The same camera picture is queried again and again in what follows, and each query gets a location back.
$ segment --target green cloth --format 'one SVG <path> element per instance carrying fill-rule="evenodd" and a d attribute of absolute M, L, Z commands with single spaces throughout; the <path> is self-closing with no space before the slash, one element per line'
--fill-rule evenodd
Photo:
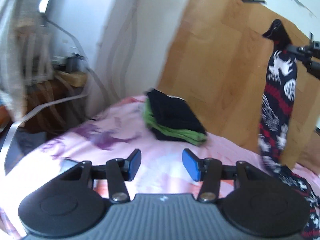
<path fill-rule="evenodd" d="M 204 143 L 207 140 L 207 135 L 203 133 L 186 130 L 186 129 L 172 129 L 172 128 L 168 128 L 158 124 L 156 122 L 156 119 L 153 117 L 153 113 L 152 113 L 148 98 L 145 102 L 145 109 L 143 111 L 143 120 L 148 126 L 159 130 L 162 134 L 166 136 L 180 138 L 196 146 Z"/>

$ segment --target black device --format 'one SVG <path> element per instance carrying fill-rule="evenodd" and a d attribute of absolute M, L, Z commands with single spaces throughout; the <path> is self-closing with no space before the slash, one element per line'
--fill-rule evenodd
<path fill-rule="evenodd" d="M 307 72 L 320 79 L 320 63 L 311 60 L 312 57 L 320 59 L 320 42 L 313 41 L 313 35 L 310 37 L 310 44 L 304 47 L 297 47 L 289 44 L 286 48 L 288 52 L 293 53 L 297 60 L 301 61 L 307 68 Z"/>
<path fill-rule="evenodd" d="M 105 165 L 78 163 L 21 202 L 24 240 L 302 239 L 310 207 L 288 185 L 249 163 L 222 165 L 189 149 L 182 162 L 193 180 L 203 181 L 197 199 L 137 194 L 131 201 L 124 181 L 133 180 L 139 169 L 139 149 Z M 95 179 L 108 180 L 108 199 L 92 190 Z M 221 179 L 235 185 L 223 199 L 218 198 Z"/>

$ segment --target garment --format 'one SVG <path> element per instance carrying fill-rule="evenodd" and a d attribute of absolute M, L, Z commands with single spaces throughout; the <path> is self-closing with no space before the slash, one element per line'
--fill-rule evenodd
<path fill-rule="evenodd" d="M 200 145 L 207 140 L 207 134 L 205 132 L 201 133 L 188 129 L 173 129 L 158 124 L 151 110 L 149 99 L 147 99 L 145 102 L 143 119 L 147 126 L 151 127 L 151 131 L 158 140 L 182 141 L 192 143 L 193 145 Z"/>
<path fill-rule="evenodd" d="M 151 111 L 159 125 L 172 129 L 186 129 L 205 134 L 205 129 L 188 104 L 153 89 L 147 93 Z"/>
<path fill-rule="evenodd" d="M 291 186 L 309 202 L 310 217 L 301 235 L 307 240 L 320 240 L 319 217 L 316 213 L 319 197 L 314 194 L 306 179 L 280 164 L 280 155 L 286 145 L 297 80 L 295 56 L 285 50 L 291 40 L 279 19 L 271 24 L 263 37 L 274 42 L 274 50 L 268 63 L 266 86 L 262 95 L 258 138 L 262 160 L 271 175 Z"/>

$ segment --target round black cover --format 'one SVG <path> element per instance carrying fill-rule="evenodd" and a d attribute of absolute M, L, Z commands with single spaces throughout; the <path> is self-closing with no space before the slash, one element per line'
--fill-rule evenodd
<path fill-rule="evenodd" d="M 222 202 L 226 219 L 240 230 L 260 237 L 301 232 L 308 222 L 307 201 L 274 179 L 248 181 Z"/>
<path fill-rule="evenodd" d="M 21 202 L 18 215 L 28 232 L 63 238 L 92 228 L 105 211 L 103 198 L 81 182 L 52 180 Z"/>

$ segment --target wooden floor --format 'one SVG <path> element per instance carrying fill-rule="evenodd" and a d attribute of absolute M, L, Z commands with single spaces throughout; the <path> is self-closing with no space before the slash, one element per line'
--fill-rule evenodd
<path fill-rule="evenodd" d="M 257 152 L 260 106 L 273 43 L 261 35 L 281 19 L 294 45 L 308 38 L 263 5 L 190 0 L 158 88 L 184 98 L 206 129 Z M 319 81 L 298 63 L 296 100 L 282 162 L 292 167 L 320 113 Z"/>

